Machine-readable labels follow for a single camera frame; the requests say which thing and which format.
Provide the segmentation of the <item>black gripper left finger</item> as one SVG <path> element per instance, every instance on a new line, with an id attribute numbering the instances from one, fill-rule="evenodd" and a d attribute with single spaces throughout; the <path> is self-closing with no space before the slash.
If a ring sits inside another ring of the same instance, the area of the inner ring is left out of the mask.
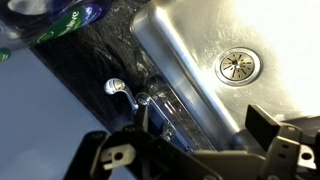
<path id="1" fill-rule="evenodd" d="M 143 131 L 148 130 L 148 106 L 140 105 L 136 116 L 135 116 L 135 126 Z"/>

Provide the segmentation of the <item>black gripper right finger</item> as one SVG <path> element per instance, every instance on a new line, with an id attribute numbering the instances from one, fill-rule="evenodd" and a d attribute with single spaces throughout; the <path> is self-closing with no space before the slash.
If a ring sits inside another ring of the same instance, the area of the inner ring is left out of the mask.
<path id="1" fill-rule="evenodd" d="M 258 105 L 249 105 L 245 127 L 261 148 L 268 150 L 273 138 L 278 134 L 280 124 Z"/>

